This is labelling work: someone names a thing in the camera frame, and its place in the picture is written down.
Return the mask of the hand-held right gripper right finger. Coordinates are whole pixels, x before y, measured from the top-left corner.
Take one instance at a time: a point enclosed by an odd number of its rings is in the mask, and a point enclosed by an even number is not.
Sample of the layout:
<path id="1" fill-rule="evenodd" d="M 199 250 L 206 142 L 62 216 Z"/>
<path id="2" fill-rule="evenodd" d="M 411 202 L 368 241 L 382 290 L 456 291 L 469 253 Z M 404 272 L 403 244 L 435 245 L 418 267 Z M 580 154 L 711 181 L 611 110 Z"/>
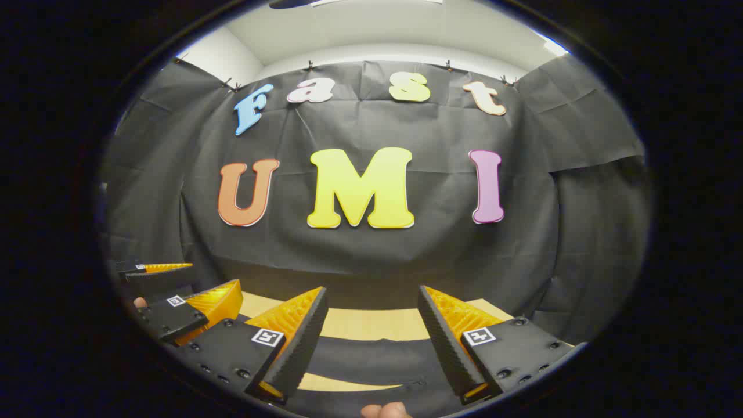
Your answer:
<path id="1" fill-rule="evenodd" d="M 465 405 L 520 389 L 576 351 L 526 317 L 499 319 L 429 286 L 419 287 L 417 309 L 444 375 Z"/>

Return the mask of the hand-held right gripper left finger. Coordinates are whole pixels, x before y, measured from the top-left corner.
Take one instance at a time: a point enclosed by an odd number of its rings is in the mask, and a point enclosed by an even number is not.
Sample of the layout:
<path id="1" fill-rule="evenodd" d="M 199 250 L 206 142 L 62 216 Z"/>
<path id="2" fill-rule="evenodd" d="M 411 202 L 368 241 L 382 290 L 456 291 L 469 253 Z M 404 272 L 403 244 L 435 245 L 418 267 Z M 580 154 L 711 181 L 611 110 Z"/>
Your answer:
<path id="1" fill-rule="evenodd" d="M 286 404 L 305 375 L 327 315 L 311 289 L 248 321 L 225 318 L 176 349 L 189 369 L 234 396 Z"/>

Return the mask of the dark blue jeans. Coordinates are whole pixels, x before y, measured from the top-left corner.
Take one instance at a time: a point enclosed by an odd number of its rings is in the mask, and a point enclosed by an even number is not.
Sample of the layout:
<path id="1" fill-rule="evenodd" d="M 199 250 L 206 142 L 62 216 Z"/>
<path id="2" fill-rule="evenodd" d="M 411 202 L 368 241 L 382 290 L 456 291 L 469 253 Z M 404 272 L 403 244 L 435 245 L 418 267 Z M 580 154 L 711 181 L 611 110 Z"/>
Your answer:
<path id="1" fill-rule="evenodd" d="M 414 418 L 439 418 L 464 410 L 438 362 L 430 340 L 356 341 L 321 337 L 308 372 L 369 385 L 383 391 L 298 390 L 286 409 L 308 418 L 360 418 L 368 404 L 401 401 Z"/>

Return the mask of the black backdrop cloth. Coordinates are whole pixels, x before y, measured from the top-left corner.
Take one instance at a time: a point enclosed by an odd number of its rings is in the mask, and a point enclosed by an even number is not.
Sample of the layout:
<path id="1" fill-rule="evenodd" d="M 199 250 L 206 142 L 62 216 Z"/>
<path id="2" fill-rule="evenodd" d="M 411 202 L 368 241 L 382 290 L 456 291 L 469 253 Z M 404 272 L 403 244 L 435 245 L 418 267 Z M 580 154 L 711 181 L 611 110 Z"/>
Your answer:
<path id="1" fill-rule="evenodd" d="M 313 229 L 311 155 L 363 170 L 411 151 L 408 229 Z M 644 149 L 620 103 L 572 56 L 514 87 L 430 64 L 324 64 L 228 92 L 170 64 L 106 154 L 118 260 L 191 262 L 202 287 L 240 279 L 286 300 L 324 286 L 341 309 L 407 309 L 424 284 L 594 338 L 639 277 L 650 224 Z"/>

